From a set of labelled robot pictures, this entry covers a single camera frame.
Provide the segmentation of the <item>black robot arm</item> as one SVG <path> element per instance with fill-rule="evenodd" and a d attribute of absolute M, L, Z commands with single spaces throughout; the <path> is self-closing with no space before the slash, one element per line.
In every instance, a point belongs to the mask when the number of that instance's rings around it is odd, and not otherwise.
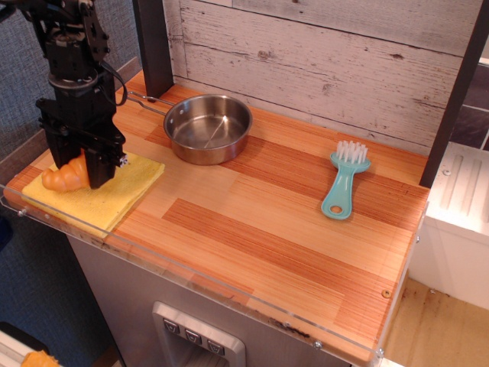
<path fill-rule="evenodd" d="M 15 11 L 32 23 L 44 58 L 54 99 L 41 98 L 40 126 L 59 170 L 84 158 L 88 185 L 98 189 L 128 159 L 124 135 L 113 122 L 127 95 L 115 97 L 122 78 L 108 63 L 108 35 L 93 1 L 3 1 L 1 19 Z"/>

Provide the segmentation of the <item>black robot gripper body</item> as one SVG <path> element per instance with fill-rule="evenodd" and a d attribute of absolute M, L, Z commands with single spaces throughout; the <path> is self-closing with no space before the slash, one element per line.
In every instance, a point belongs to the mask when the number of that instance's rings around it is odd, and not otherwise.
<path fill-rule="evenodd" d="M 83 149 L 114 151 L 114 163 L 121 167 L 127 163 L 123 152 L 124 135 L 115 127 L 115 81 L 112 78 L 85 80 L 76 84 L 68 81 L 54 82 L 54 99 L 36 101 L 39 108 L 40 126 L 44 129 L 79 129 L 83 134 Z"/>

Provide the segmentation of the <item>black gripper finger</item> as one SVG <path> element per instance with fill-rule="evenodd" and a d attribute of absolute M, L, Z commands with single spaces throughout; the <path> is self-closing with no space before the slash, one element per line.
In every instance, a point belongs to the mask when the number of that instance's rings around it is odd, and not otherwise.
<path fill-rule="evenodd" d="M 84 154 L 91 189 L 100 188 L 115 176 L 115 153 L 112 149 L 104 148 L 97 151 L 89 148 Z"/>
<path fill-rule="evenodd" d="M 57 168 L 68 164 L 82 153 L 83 134 L 79 129 L 62 128 L 56 130 L 46 128 L 46 139 Z"/>

